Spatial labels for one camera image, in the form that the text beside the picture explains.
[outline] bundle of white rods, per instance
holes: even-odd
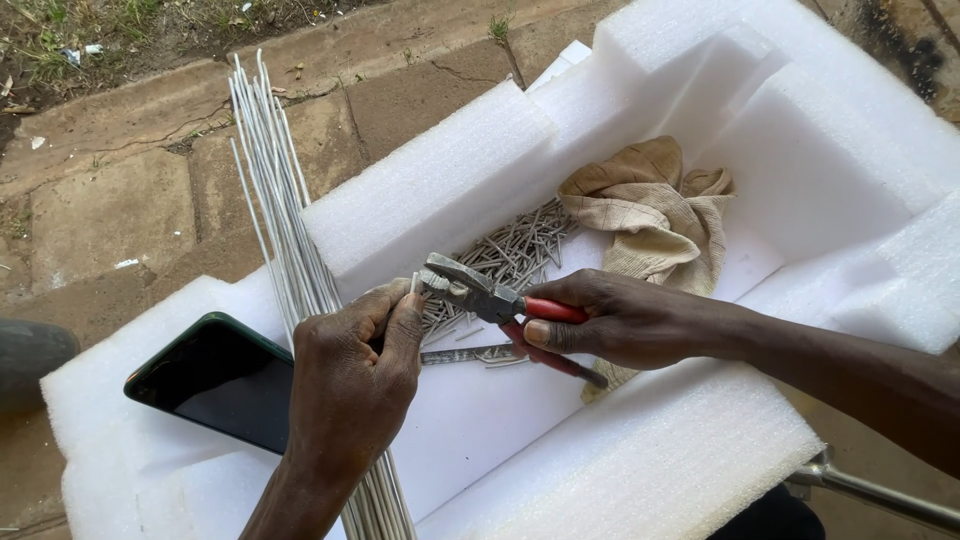
[[[300,321],[335,311],[342,305],[333,278],[300,221],[300,211],[310,204],[310,196],[290,137],[287,115],[272,93],[261,51],[256,52],[258,76],[253,77],[252,84],[240,67],[240,59],[236,55],[233,59],[236,70],[228,80],[247,163],[246,174],[233,138],[230,145],[292,346],[293,331]],[[248,176],[259,201],[273,260],[247,187]],[[349,540],[416,540],[389,449],[360,481],[341,520]]]

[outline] cloth rag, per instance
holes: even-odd
[[[684,157],[672,136],[632,144],[612,158],[585,165],[557,191],[582,225],[614,231],[603,269],[707,296],[723,269],[723,210],[735,196],[730,171],[683,173]],[[610,381],[587,384],[590,403],[637,371],[597,358],[593,369]]]

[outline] pliers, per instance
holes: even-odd
[[[552,300],[520,296],[512,288],[438,253],[431,253],[419,271],[423,288],[465,311],[472,311],[488,323],[499,325],[514,344],[531,360],[579,377],[598,388],[606,388],[607,378],[556,353],[534,347],[523,339],[523,326],[515,315],[579,325],[589,317],[579,307]]]

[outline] foam packaging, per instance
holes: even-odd
[[[646,0],[593,43],[303,212],[345,300],[535,208],[584,163],[666,134],[685,168],[729,167],[738,186],[715,298],[931,353],[956,339],[960,140],[886,70],[792,0]],[[600,266],[610,240],[571,236],[550,277]],[[121,393],[215,309],[289,346],[261,268],[190,283],[43,381],[77,540],[242,529],[276,457]],[[467,330],[426,349],[506,341],[493,326],[454,340]],[[586,408],[581,387],[541,365],[425,367],[393,445],[420,536],[703,538],[820,448],[740,364],[689,359]]]

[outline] phone screen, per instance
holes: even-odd
[[[192,330],[131,375],[124,393],[144,405],[283,454],[292,359],[252,339],[247,333],[256,334],[240,323],[211,319]]]

